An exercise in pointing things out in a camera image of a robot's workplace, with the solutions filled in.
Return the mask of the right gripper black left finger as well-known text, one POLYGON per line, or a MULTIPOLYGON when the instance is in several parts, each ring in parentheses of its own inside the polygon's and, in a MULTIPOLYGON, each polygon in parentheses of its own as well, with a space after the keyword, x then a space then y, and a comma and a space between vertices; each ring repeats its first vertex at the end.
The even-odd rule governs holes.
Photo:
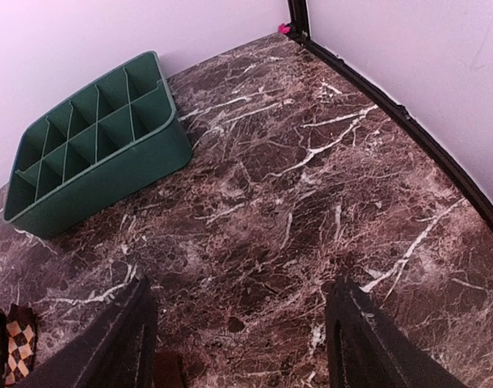
POLYGON ((87 329, 17 387, 151 387, 157 304, 135 278, 87 329))

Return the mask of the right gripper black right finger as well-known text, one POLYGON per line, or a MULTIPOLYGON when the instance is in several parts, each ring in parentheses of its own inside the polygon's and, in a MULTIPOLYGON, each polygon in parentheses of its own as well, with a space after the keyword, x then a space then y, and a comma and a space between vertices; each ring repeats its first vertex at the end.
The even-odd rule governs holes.
POLYGON ((325 320, 331 387, 464 386, 410 342, 351 280, 335 280, 325 320))

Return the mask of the brown argyle sock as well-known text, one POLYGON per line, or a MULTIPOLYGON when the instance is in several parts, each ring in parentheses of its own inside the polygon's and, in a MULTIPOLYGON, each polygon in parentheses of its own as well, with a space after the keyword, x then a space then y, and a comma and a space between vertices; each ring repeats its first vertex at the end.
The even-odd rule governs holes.
POLYGON ((11 387, 26 378, 36 359, 37 316, 32 308, 11 305, 8 315, 0 309, 0 387, 11 387))

